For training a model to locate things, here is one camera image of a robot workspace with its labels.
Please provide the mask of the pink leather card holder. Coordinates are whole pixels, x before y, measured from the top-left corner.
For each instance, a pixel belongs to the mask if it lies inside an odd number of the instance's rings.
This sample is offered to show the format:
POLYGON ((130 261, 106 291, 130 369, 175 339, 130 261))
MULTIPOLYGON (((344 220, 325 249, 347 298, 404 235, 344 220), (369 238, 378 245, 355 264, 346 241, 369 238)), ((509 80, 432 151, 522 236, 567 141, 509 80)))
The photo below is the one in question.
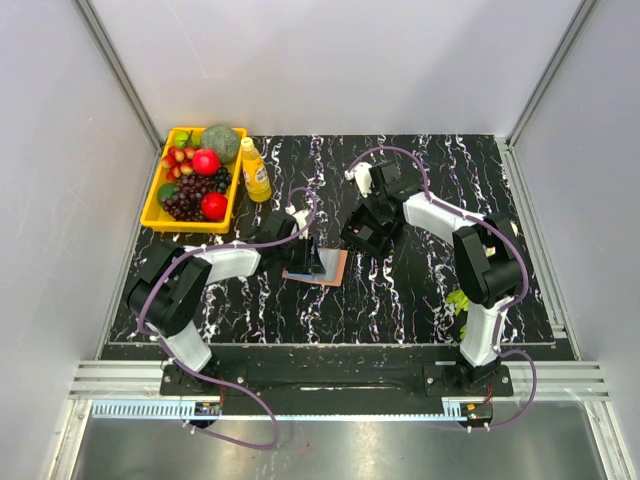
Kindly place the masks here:
POLYGON ((284 279, 298 281, 306 284, 339 287, 342 285, 348 251, 344 249, 319 250, 319 259, 324 268, 323 272, 311 274, 295 274, 284 270, 284 279))

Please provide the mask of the black card box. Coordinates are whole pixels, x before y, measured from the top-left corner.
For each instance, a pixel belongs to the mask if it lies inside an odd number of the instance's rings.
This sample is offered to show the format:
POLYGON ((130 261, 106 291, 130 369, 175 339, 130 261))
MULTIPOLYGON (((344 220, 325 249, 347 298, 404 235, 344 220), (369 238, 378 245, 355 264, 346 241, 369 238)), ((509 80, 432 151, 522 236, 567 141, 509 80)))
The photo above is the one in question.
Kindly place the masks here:
POLYGON ((400 227, 399 218, 385 217, 360 203, 348 216, 340 238, 356 250, 382 259, 388 255, 392 239, 400 227))

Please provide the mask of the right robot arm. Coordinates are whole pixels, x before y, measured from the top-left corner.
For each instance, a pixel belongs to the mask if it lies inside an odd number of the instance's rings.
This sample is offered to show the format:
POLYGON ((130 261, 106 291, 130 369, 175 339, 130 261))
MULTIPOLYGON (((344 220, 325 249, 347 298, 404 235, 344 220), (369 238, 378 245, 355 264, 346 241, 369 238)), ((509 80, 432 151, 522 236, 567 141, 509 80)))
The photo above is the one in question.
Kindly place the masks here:
POLYGON ((469 396, 491 382, 486 365, 497 360, 504 317, 528 290, 528 274, 510 220, 481 216, 427 191, 423 181, 403 177, 392 162, 354 164, 345 172, 362 200, 350 214, 341 238, 374 257, 383 257, 394 234, 408 225, 440 238, 453 248, 458 284, 469 300, 466 335, 460 353, 467 362, 455 375, 469 396))

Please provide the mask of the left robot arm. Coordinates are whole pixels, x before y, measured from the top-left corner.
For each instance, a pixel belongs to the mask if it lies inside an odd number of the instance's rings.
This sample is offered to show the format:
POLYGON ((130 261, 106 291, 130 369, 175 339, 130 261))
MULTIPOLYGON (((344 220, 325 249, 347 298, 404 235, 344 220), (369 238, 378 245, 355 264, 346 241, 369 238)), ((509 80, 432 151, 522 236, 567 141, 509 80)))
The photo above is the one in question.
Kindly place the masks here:
POLYGON ((126 288, 125 304, 139 331, 161 340, 170 357, 185 366, 181 380, 193 394, 209 393, 217 381, 213 353, 194 322, 205 288, 274 265, 296 270, 318 261, 307 233, 314 217, 309 210, 275 211, 246 241, 193 247, 163 240, 153 246, 126 288))

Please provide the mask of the yellow juice bottle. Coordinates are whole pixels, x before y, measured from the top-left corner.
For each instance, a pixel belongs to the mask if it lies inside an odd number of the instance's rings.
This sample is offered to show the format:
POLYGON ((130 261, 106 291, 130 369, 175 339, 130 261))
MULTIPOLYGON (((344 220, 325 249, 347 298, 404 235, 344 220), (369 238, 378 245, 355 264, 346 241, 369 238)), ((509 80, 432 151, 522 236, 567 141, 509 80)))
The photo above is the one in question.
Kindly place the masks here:
POLYGON ((240 146, 242 171, 248 196, 253 202, 266 202, 271 198, 272 190, 261 154, 251 137, 244 137, 240 146))

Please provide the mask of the red pomegranate lower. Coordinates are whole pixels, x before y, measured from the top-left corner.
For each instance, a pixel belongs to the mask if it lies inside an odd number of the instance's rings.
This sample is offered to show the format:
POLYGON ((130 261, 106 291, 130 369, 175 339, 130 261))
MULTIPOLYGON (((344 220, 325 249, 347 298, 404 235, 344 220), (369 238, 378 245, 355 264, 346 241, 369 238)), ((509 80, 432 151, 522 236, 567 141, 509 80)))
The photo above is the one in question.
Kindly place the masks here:
POLYGON ((204 217, 212 222, 222 221, 226 216, 228 200, 224 194, 211 192, 201 200, 201 212, 204 217))

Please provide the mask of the red pomegranate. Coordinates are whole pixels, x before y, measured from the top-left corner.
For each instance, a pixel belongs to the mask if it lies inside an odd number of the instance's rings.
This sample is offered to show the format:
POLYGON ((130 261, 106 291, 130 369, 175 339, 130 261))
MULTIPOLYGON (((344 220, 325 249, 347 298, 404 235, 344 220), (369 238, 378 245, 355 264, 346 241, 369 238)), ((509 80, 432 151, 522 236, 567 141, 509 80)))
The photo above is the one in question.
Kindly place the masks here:
POLYGON ((194 153, 192 166, 199 175, 211 176, 218 172, 221 161, 213 149, 201 148, 194 153))
POLYGON ((212 222, 222 221, 226 216, 228 200, 224 194, 211 192, 201 200, 201 212, 204 217, 212 222))

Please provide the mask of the small black grape bunch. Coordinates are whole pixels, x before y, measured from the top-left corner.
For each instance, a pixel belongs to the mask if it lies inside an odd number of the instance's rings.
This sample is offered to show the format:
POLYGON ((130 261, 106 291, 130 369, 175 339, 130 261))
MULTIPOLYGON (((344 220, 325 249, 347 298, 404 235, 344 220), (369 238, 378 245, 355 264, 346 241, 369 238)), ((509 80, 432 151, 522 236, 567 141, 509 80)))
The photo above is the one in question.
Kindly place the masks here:
POLYGON ((231 185, 233 179, 232 173, 222 166, 213 176, 213 191, 215 193, 225 194, 231 185))

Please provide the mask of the dark purple grape bunch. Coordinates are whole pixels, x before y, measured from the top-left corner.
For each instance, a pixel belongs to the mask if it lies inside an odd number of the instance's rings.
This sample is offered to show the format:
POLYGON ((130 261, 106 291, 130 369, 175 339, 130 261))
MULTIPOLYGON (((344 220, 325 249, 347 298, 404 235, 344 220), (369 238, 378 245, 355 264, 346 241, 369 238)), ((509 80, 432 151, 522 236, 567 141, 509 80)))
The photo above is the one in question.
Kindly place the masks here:
POLYGON ((177 183, 178 190, 172 202, 160 205, 164 212, 176 221, 199 222, 206 218, 201 212, 202 198, 213 191, 213 176, 192 173, 182 177, 177 183))

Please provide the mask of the red pomegranate upper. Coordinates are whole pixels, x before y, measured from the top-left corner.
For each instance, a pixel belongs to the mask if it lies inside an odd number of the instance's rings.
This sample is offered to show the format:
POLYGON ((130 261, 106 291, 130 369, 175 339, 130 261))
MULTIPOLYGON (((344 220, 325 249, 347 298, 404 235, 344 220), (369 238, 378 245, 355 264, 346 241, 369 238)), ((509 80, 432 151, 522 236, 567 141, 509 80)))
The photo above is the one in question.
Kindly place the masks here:
POLYGON ((218 172, 221 161, 213 149, 201 148, 194 153, 192 166, 199 175, 211 176, 218 172))

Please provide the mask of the green melon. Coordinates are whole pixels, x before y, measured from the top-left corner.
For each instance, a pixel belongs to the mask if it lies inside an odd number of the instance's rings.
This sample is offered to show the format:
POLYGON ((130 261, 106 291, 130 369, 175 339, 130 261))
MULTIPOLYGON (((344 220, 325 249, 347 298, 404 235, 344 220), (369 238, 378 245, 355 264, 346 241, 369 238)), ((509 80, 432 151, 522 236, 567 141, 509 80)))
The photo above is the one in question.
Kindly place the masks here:
POLYGON ((241 137, 233 128, 226 125, 213 125, 202 132, 200 145, 204 149, 214 150, 222 164, 229 164, 236 160, 240 140, 241 137))

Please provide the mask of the small red fruit bunch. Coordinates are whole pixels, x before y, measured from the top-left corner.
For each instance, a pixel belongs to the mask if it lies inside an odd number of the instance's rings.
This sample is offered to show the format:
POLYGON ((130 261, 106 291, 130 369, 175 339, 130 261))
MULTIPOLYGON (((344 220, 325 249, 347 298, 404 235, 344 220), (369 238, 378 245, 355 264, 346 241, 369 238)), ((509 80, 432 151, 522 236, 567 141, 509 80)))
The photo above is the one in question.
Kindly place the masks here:
POLYGON ((169 183, 176 183, 182 177, 194 172, 192 160, 196 150, 193 147, 178 148, 171 146, 160 160, 160 167, 165 172, 165 179, 169 183))

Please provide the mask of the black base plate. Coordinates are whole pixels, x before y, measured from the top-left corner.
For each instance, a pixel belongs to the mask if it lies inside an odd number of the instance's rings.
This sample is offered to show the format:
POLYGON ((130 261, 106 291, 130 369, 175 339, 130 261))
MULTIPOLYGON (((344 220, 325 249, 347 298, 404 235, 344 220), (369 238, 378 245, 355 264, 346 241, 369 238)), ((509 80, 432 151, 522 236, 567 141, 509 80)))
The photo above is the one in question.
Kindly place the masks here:
POLYGON ((514 393, 504 364, 474 373, 451 346, 216 346, 214 377, 260 396, 281 416, 426 415, 445 398, 514 393))

